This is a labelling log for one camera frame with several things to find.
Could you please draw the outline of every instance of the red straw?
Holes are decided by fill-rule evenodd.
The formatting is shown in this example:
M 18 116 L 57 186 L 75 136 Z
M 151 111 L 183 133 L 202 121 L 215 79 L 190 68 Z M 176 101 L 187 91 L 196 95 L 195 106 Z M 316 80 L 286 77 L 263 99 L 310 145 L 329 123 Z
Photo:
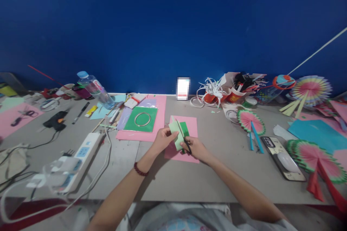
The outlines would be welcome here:
M 64 88 L 66 88 L 66 89 L 70 90 L 70 88 L 68 88 L 68 87 L 64 86 L 63 84 L 59 83 L 59 82 L 58 82 L 58 81 L 56 81 L 55 79 L 52 79 L 50 76 L 47 76 L 46 74 L 42 73 L 42 72 L 41 72 L 41 71 L 39 71 L 38 69 L 35 69 L 34 67 L 32 67 L 32 66 L 30 66 L 30 65 L 28 65 L 28 66 L 29 66 L 29 67 L 31 67 L 32 69 L 36 70 L 38 73 L 41 73 L 42 75 L 44 75 L 44 76 L 48 77 L 49 79 L 51 79 L 51 80 L 55 81 L 56 83 L 58 83 L 59 85 L 63 86 Z

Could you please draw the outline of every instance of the red cup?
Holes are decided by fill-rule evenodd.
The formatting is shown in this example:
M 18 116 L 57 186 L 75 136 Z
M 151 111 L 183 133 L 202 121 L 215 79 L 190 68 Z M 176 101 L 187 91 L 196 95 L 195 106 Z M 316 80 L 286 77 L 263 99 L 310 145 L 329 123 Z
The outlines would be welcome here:
M 222 87 L 222 90 L 225 91 L 227 94 L 223 95 L 223 97 L 220 99 L 221 103 L 231 94 L 231 89 L 228 87 Z
M 210 95 L 207 93 L 206 96 L 204 97 L 204 100 L 206 103 L 212 103 L 215 98 L 216 98 L 216 96 Z
M 246 92 L 239 92 L 235 88 L 231 89 L 231 94 L 227 97 L 227 101 L 235 103 L 240 97 L 244 96 Z

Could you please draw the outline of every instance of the table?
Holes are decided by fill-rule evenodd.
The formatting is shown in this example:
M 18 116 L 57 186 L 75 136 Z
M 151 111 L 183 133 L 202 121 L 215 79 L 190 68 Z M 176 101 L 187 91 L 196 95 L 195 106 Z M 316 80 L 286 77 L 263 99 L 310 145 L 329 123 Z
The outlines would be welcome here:
M 92 100 L 89 108 L 96 102 L 96 100 Z M 36 131 L 42 127 L 43 122 L 59 110 L 71 107 L 65 118 L 67 127 L 60 133 L 57 141 L 28 151 L 30 167 L 27 171 L 41 171 L 44 164 L 57 160 L 61 156 L 61 151 L 77 150 L 87 134 L 99 122 L 99 120 L 81 117 L 75 125 L 71 124 L 85 103 L 85 100 L 64 101 L 64 106 L 43 114 L 7 137 L 1 148 L 13 147 L 20 142 L 37 145 L 50 140 L 54 130 L 46 129 L 41 133 Z M 257 108 L 256 113 L 266 125 L 265 136 L 274 136 L 272 128 L 277 124 L 285 129 L 288 128 L 289 118 L 279 113 L 278 109 L 279 107 L 276 106 L 258 106 Z M 264 193 L 272 202 L 278 204 L 334 204 L 325 184 L 322 183 L 321 185 L 325 202 L 320 202 L 306 191 L 307 183 L 285 180 L 267 151 L 265 154 L 250 151 L 249 138 L 246 136 L 246 132 L 240 126 L 227 120 L 222 110 L 207 106 L 201 109 L 194 108 L 189 101 L 177 101 L 176 97 L 167 96 L 165 123 L 169 123 L 171 115 L 196 117 L 199 138 L 205 146 L 229 168 Z M 105 199 L 131 170 L 134 162 L 138 161 L 151 146 L 150 142 L 117 140 L 115 139 L 116 131 L 109 131 L 109 133 L 112 150 L 108 168 L 100 177 L 95 188 L 84 197 L 85 199 Z M 89 186 L 104 163 L 108 145 L 106 139 L 83 181 L 77 190 L 69 195 L 69 198 L 77 198 Z M 347 197 L 346 185 L 337 185 L 337 189 L 344 197 Z M 31 190 L 18 187 L 11 191 L 11 196 L 28 197 L 30 193 Z M 50 197 L 44 190 L 36 191 L 35 196 Z M 207 165 L 167 160 L 164 159 L 164 153 L 161 153 L 155 160 L 150 174 L 139 189 L 136 200 L 236 202 L 227 186 Z

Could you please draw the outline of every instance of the pink cardstock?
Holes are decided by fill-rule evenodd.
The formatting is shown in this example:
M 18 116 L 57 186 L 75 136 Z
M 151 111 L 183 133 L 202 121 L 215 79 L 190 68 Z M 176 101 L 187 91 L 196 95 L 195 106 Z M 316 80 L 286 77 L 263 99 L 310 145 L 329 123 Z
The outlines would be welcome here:
M 198 137 L 198 125 L 196 117 L 182 117 L 178 115 L 172 115 L 170 116 L 170 123 L 172 123 L 172 117 L 175 120 L 177 119 L 179 122 L 185 122 L 187 124 L 188 132 L 191 137 Z M 164 158 L 185 162 L 200 162 L 198 159 L 196 159 L 194 156 L 188 153 L 182 154 L 181 151 L 177 151 L 174 142 L 171 142 L 169 146 L 165 149 Z
M 116 138 L 119 140 L 133 140 L 133 141 L 150 141 L 153 142 L 157 136 L 157 132 L 160 128 L 163 128 L 165 125 L 165 107 L 166 107 L 166 96 L 153 96 L 148 95 L 148 99 L 157 100 L 157 116 L 155 118 L 153 132 L 139 132 L 139 131 L 118 131 Z
M 325 122 L 327 125 L 331 126 L 334 130 L 336 130 L 340 135 L 344 136 L 345 138 L 347 138 L 347 132 L 342 131 L 341 126 L 339 124 L 339 122 L 337 122 L 334 119 L 328 119 L 328 118 L 323 118 L 321 116 L 318 115 L 311 115 L 311 114 L 306 114 L 301 112 L 300 116 L 298 118 L 301 121 L 308 121 L 308 120 L 322 120 L 323 122 Z
M 343 167 L 344 170 L 347 170 L 347 149 L 335 150 L 334 158 L 337 160 L 338 163 L 341 164 L 341 167 Z
M 21 116 L 21 113 L 18 111 L 24 111 L 24 110 L 32 110 L 38 114 L 35 114 L 35 117 L 30 117 L 28 115 L 23 116 L 23 119 L 19 122 L 16 126 L 11 126 L 11 124 Z M 43 112 L 41 112 L 38 108 L 33 107 L 31 105 L 28 105 L 27 103 L 21 103 L 18 106 L 12 107 L 5 112 L 2 112 L 0 114 L 0 137 L 6 138 L 10 134 L 13 134 L 15 131 L 17 131 L 22 126 L 26 125 L 27 123 L 31 122 L 35 118 L 42 115 Z

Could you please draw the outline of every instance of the metal ring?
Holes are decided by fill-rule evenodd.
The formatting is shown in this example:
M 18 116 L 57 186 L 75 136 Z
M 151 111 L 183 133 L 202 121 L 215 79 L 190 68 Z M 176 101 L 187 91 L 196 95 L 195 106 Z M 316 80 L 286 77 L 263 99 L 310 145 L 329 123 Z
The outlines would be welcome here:
M 148 120 L 148 122 L 147 123 L 145 123 L 144 125 L 138 125 L 137 123 L 136 123 L 136 119 L 137 119 L 137 117 L 139 116 L 139 115 L 141 115 L 141 114 L 146 114 L 146 115 L 148 115 L 149 116 L 149 120 Z M 139 113 L 137 116 L 135 116 L 135 119 L 134 119 L 134 123 L 137 125 L 137 126 L 146 126 L 146 125 L 148 125 L 149 124 L 149 122 L 151 121 L 151 116 L 149 115 L 149 113 L 146 113 L 146 112 L 141 112 L 141 113 Z

